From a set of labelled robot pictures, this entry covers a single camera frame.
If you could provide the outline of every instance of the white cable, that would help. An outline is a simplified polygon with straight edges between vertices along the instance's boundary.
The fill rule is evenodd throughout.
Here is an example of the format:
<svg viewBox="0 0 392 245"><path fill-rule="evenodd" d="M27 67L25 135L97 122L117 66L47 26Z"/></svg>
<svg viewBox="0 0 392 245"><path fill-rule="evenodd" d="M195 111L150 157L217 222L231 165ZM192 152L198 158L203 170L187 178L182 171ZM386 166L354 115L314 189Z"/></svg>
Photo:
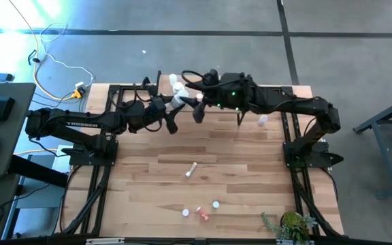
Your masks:
<svg viewBox="0 0 392 245"><path fill-rule="evenodd" d="M33 35L33 37L34 37L34 40L35 40L35 47L36 47L36 50L37 50L37 52L35 53L35 58L39 58L39 42L37 41L37 38L36 38L36 36L35 36L35 34L34 34L34 31L33 31L33 29L31 28L31 25L28 23L28 21L27 21L27 19L22 15L22 13L19 11L19 9L14 5L14 3L12 2L12 0L8 0L12 5L13 5L13 8L18 12L18 14L20 15L20 17L22 17L22 19L25 21L25 23L27 24L27 26L28 26L28 28L30 29L30 31L31 31L31 34ZM59 33L54 39L52 39L52 40L46 40L46 41L50 41L50 42L52 42L52 41L54 41L59 35L61 35L62 33ZM49 96L49 97L51 97L51 98L53 98L53 99L55 99L55 100L57 100L57 101L60 101L60 100L63 100L63 101L65 101L65 100L68 100L68 99L73 99L72 97L68 97L68 98L58 98L58 97L56 97L56 96L54 96L54 95L52 95L51 93L49 93L40 83L39 83L39 80L37 79L37 63L36 62L34 62L34 68L33 68L33 79L34 79L34 83L36 83L36 85L40 88L40 90L42 90L42 92L44 92L47 96Z"/></svg>
<svg viewBox="0 0 392 245"><path fill-rule="evenodd" d="M44 39L44 38L42 37L43 33L44 33L46 30L48 30L48 29L49 29L51 26L53 26L53 25L64 25L63 31L60 32L59 34L57 34L57 36L55 36L55 37L52 38L52 39L49 39L49 40ZM43 48L43 50L44 50L44 53L45 53L46 55L48 55L55 63L62 64L62 65L64 65L64 66L66 66L67 68L72 68L72 69L83 69L86 73L88 73L88 74L90 75L90 83L87 84L86 86L89 87L90 85L92 85L93 81L95 80L95 76L94 76L91 72L89 72L89 71L88 71L86 68L84 68L84 67L74 67L74 66L66 65L66 64L64 64L63 62L56 60L51 54L48 54L48 53L46 52L46 48L45 48L44 43L53 42L53 41L56 40L60 35L64 35L65 32L66 32L66 29L67 29L67 23L66 23L66 22L57 22L57 23L52 23L52 24L48 25L45 29L43 29L43 30L40 32L40 44L42 45L42 48Z"/></svg>

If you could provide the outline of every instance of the potted plant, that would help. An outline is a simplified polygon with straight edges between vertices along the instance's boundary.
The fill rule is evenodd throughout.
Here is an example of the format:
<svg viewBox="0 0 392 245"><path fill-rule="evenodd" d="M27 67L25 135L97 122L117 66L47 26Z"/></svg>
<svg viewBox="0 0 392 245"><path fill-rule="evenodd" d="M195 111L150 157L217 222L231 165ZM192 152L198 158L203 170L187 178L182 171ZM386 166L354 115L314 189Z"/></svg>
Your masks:
<svg viewBox="0 0 392 245"><path fill-rule="evenodd" d="M294 244L307 244L310 237L310 229L317 225L315 218L309 215L302 216L296 212L285 212L280 219L280 226L275 226L269 222L265 213L261 213L264 225L273 231L276 237L282 240L292 240Z"/></svg>

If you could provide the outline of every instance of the white object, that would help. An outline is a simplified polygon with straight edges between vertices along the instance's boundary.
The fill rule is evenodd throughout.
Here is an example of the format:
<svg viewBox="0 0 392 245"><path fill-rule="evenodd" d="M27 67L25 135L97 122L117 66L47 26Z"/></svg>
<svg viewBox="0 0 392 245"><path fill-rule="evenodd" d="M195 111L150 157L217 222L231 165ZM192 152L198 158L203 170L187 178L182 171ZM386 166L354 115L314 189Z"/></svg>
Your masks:
<svg viewBox="0 0 392 245"><path fill-rule="evenodd" d="M178 81L178 77L175 74L170 74L169 75L169 82L170 82L170 86L174 86L175 83L177 83Z"/></svg>
<svg viewBox="0 0 392 245"><path fill-rule="evenodd" d="M185 176L190 177L190 175L193 173L193 171L195 171L196 166L197 166L197 163L193 163L190 170L187 173L185 173Z"/></svg>
<svg viewBox="0 0 392 245"><path fill-rule="evenodd" d="M262 127L265 125L267 122L268 116L267 115L262 115L259 120L258 120L258 126Z"/></svg>
<svg viewBox="0 0 392 245"><path fill-rule="evenodd" d="M213 201L212 202L212 207L213 208L218 208L221 204L218 201Z"/></svg>
<svg viewBox="0 0 392 245"><path fill-rule="evenodd" d="M202 95L201 93L198 93L198 94L196 95L196 99L197 99L198 102L202 102L203 95Z"/></svg>
<svg viewBox="0 0 392 245"><path fill-rule="evenodd" d="M184 217L187 217L189 214L190 214L190 211L189 211L188 209L184 209L184 210L182 211L182 215L183 215Z"/></svg>
<svg viewBox="0 0 392 245"><path fill-rule="evenodd" d="M76 87L77 89L82 88L82 89L84 89L84 91L87 91L87 87L86 87L86 85L84 84L84 82L79 82L79 83L75 84L75 87Z"/></svg>
<svg viewBox="0 0 392 245"><path fill-rule="evenodd" d="M180 97L188 97L189 96L189 92L187 92L187 90L184 88L184 85L182 85L182 83L180 83L180 82L175 83L174 88L180 88L180 86L182 86L182 88L179 91L177 91L176 93L174 93L174 98L172 99L172 101L170 101L170 105L173 109L184 104L184 102L180 99Z"/></svg>
<svg viewBox="0 0 392 245"><path fill-rule="evenodd" d="M174 85L172 85L171 90L174 92L174 95L184 89L184 85L180 82L175 82Z"/></svg>

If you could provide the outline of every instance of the wood plank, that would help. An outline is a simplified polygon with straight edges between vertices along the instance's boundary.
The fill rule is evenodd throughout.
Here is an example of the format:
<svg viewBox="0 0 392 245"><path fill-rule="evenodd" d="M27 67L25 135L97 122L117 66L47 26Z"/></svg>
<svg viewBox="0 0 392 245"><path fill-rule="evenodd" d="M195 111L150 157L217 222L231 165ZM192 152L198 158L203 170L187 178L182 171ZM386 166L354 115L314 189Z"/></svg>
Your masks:
<svg viewBox="0 0 392 245"><path fill-rule="evenodd" d="M168 83L168 76L161 76L160 93L172 93ZM108 87L92 85L86 110L102 113ZM294 86L293 91L300 97L312 96L309 86ZM133 96L132 91L126 92L124 100ZM274 238L264 227L261 213L278 224L284 212L294 211L291 177L281 147L280 113L268 115L263 127L257 125L259 115L247 114L238 127L235 111L208 108L201 124L194 122L192 111L186 108L177 115L174 135L163 128L156 133L141 130L118 136L118 158L108 183L101 236ZM298 118L304 132L312 117ZM99 133L96 129L82 131ZM193 162L198 166L188 178L185 173ZM84 205L91 172L92 167L82 167L71 181L64 206L65 225ZM342 233L331 179L320 169L310 169L310 179L317 207ZM220 208L213 209L213 201L219 201ZM195 212L199 206L210 215L208 222ZM191 211L189 217L182 216L184 208ZM93 208L90 228L95 214Z"/></svg>

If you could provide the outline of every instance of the gray floor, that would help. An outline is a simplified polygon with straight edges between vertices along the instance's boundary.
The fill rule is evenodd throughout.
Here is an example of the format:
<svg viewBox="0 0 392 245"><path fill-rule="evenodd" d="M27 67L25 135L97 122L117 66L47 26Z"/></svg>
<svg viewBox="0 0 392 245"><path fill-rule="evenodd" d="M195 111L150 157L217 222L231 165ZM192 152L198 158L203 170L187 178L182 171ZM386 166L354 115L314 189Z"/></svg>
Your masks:
<svg viewBox="0 0 392 245"><path fill-rule="evenodd" d="M72 29L280 31L276 0L14 2L34 27L67 21ZM290 31L392 32L390 0L284 0L284 7ZM35 48L33 37L10 31L26 27L3 0L1 27L7 33L0 34L0 72L15 74L17 82L32 82L27 56ZM345 157L333 175L346 235L392 242L392 198L374 196L390 187L374 136L351 130L392 104L392 39L304 37L291 38L291 43L299 83L311 85L314 95L340 111L342 130L326 138L331 151ZM282 37L66 35L48 50L70 65L90 69L97 82L141 82L144 76L154 79L158 69L166 74L215 68L221 73L244 71L259 84L291 84ZM88 79L49 60L39 71L41 83L58 96ZM78 104L60 108L78 110ZM17 151L36 148L26 139L20 138ZM50 137L44 142L49 148L62 143Z"/></svg>

